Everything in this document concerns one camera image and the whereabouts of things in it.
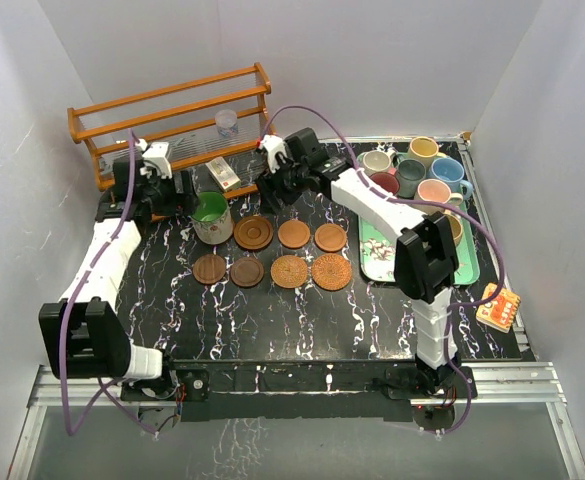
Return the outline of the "green floral tray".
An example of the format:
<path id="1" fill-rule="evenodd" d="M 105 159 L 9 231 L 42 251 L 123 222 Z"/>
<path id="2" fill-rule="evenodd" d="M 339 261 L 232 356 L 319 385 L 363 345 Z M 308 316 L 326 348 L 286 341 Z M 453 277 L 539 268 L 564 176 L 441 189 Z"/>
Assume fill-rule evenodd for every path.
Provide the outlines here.
<path id="1" fill-rule="evenodd" d="M 390 174 L 395 176 L 395 167 L 400 162 L 398 152 L 393 147 L 390 147 L 388 150 L 377 150 L 394 150 L 396 152 L 394 167 L 389 171 Z M 462 219 L 462 223 L 464 235 L 460 245 L 456 247 L 460 264 L 455 273 L 455 284 L 471 285 L 479 279 L 480 267 L 475 252 L 471 225 L 465 219 Z M 373 281 L 393 282 L 395 265 L 394 244 L 362 218 L 359 219 L 358 232 L 362 272 L 368 279 Z"/>

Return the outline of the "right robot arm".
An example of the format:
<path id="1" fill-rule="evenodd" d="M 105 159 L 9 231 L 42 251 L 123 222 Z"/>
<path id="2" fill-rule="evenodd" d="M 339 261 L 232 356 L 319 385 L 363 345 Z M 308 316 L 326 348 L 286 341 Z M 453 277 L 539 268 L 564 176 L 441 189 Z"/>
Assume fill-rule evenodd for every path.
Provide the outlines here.
<path id="1" fill-rule="evenodd" d="M 394 283 L 411 300 L 417 331 L 416 388 L 443 395 L 459 370 L 448 325 L 459 261 L 447 217 L 401 202 L 352 160 L 329 155 L 310 128 L 286 138 L 265 134 L 256 151 L 267 162 L 256 179 L 263 211 L 276 213 L 310 190 L 349 209 L 393 244 Z"/>

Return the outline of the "light wood coaster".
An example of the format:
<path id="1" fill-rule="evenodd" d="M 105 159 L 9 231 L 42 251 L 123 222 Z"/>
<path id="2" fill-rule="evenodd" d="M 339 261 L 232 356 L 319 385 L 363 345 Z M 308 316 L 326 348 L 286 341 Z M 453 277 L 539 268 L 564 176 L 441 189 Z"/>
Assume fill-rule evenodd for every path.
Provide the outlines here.
<path id="1" fill-rule="evenodd" d="M 320 250 L 327 253 L 335 253 L 346 245 L 347 233 L 338 224 L 325 223 L 317 228 L 314 241 Z"/>
<path id="2" fill-rule="evenodd" d="M 308 225 L 297 219 L 285 221 L 278 229 L 280 243 L 289 249 L 303 247 L 310 240 L 311 231 Z"/>

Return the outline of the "brown stoneware mug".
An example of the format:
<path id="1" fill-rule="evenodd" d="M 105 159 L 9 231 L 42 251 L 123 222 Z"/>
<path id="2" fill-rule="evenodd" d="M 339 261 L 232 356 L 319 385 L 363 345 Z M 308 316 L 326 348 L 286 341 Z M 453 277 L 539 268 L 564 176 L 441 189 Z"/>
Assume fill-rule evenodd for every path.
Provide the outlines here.
<path id="1" fill-rule="evenodd" d="M 444 212 L 444 215 L 448 219 L 448 222 L 450 224 L 454 244 L 456 247 L 458 247 L 464 235 L 462 218 L 449 210 L 446 210 Z"/>

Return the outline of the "pink halloween mug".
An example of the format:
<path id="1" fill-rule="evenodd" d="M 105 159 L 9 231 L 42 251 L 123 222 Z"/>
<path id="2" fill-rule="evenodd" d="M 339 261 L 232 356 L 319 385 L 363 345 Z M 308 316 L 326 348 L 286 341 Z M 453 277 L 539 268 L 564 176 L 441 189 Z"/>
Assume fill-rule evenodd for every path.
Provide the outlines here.
<path id="1" fill-rule="evenodd" d="M 396 196 L 400 190 L 400 182 L 389 172 L 376 172 L 370 176 L 370 179 L 392 196 Z"/>

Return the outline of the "green inside mug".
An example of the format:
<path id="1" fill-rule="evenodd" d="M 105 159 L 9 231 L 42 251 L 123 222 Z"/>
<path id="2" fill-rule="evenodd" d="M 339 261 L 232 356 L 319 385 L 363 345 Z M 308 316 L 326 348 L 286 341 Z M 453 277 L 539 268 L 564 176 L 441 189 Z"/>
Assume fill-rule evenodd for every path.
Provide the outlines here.
<path id="1" fill-rule="evenodd" d="M 217 192 L 200 192 L 199 206 L 191 216 L 197 237 L 205 244 L 220 245 L 233 235 L 234 222 L 226 198 Z"/>

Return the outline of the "woven rattan coaster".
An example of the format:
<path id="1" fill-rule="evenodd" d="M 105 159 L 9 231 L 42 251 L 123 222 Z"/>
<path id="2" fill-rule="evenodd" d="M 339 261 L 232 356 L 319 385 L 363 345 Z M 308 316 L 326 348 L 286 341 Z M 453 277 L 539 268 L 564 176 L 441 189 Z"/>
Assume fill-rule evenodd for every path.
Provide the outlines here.
<path id="1" fill-rule="evenodd" d="M 271 266 L 271 278 L 281 288 L 294 289 L 302 286 L 308 278 L 308 266 L 303 258 L 283 255 Z"/>
<path id="2" fill-rule="evenodd" d="M 352 279 L 352 266 L 349 260 L 335 253 L 318 257 L 312 264 L 312 279 L 316 285 L 327 291 L 345 288 Z"/>

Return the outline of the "orange wooden shelf rack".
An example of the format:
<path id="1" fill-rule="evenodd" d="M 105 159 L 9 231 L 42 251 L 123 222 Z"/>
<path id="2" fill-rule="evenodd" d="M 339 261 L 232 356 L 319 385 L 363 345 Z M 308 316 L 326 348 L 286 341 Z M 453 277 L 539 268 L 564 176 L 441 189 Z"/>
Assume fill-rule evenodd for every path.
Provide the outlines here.
<path id="1" fill-rule="evenodd" d="M 126 131 L 171 146 L 175 171 L 190 169 L 218 156 L 226 159 L 255 149 L 270 120 L 266 96 L 271 81 L 259 62 L 251 66 L 191 80 L 90 106 L 67 109 L 74 143 L 86 146 L 100 191 L 114 185 L 112 163 L 128 148 Z M 221 137 L 215 114 L 238 115 L 238 134 Z"/>

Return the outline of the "dark walnut coaster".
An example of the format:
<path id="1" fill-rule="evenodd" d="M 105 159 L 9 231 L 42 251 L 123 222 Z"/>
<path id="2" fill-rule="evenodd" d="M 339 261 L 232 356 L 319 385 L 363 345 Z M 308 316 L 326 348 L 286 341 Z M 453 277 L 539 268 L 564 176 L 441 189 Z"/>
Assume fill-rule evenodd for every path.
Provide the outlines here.
<path id="1" fill-rule="evenodd" d="M 230 268 L 230 278 L 238 287 L 254 287 L 260 283 L 263 277 L 263 264 L 254 257 L 239 258 Z"/>
<path id="2" fill-rule="evenodd" d="M 199 257 L 193 267 L 192 274 L 197 282 L 213 285 L 226 275 L 226 260 L 217 254 L 206 254 Z"/>

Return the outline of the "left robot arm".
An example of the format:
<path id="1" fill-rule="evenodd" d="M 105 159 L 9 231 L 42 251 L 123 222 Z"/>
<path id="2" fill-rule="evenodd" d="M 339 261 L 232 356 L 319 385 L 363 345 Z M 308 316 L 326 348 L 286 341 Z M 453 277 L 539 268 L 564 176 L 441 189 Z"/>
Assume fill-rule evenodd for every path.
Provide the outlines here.
<path id="1" fill-rule="evenodd" d="M 114 185 L 100 197 L 93 237 L 71 285 L 42 305 L 38 321 L 57 379 L 109 377 L 141 381 L 166 399 L 179 376 L 161 350 L 137 346 L 118 318 L 116 303 L 129 260 L 156 216 L 190 215 L 199 205 L 190 172 L 162 178 L 141 160 L 114 163 Z"/>

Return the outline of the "brown ringed wooden saucer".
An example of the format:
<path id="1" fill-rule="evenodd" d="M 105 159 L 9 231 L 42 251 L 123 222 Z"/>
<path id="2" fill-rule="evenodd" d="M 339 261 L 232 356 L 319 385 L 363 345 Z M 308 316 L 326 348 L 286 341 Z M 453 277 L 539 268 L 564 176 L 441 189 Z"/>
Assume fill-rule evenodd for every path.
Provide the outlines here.
<path id="1" fill-rule="evenodd" d="M 244 250 L 257 251 L 267 247 L 273 238 L 273 226 L 263 216 L 242 218 L 234 227 L 236 243 Z"/>

